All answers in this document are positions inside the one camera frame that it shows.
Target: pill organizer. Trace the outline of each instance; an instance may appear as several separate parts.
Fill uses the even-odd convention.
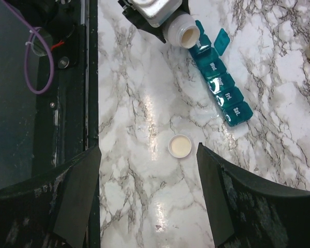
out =
[[[243,101],[244,97],[232,76],[227,72],[226,66],[219,58],[223,55],[229,44],[229,37],[221,29],[214,47],[199,20],[196,25],[200,29],[200,38],[195,46],[189,49],[198,69],[208,84],[216,102],[221,108],[229,126],[234,127],[248,121],[253,116],[249,105]]]

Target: white marble surface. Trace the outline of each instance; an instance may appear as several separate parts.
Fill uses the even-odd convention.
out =
[[[99,0],[101,247],[214,247],[196,163],[199,142],[269,180],[310,190],[309,1],[190,0],[254,110],[228,128],[187,51],[133,27]],[[193,143],[171,157],[177,133]]]

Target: purple cable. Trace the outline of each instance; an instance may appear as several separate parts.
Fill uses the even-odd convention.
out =
[[[32,93],[40,95],[45,93],[49,87],[51,86],[52,82],[53,82],[53,77],[54,77],[54,59],[53,59],[53,55],[51,52],[51,49],[49,48],[49,46],[47,45],[46,41],[41,37],[41,35],[38,33],[38,29],[39,28],[33,28],[22,16],[20,16],[5,0],[1,0],[4,5],[6,5],[6,7],[25,25],[27,26],[32,32],[33,34],[30,35],[28,43],[26,45],[26,50],[25,50],[25,58],[24,58],[24,76],[25,76],[25,80],[26,80],[26,85],[27,87],[31,90]],[[33,36],[37,36],[37,38],[40,40],[40,42],[42,43],[43,47],[45,48],[49,61],[50,61],[50,77],[48,78],[48,82],[45,85],[45,87],[42,90],[35,90],[30,82],[29,79],[29,75],[28,75],[28,56],[30,53],[30,43],[32,41]]]

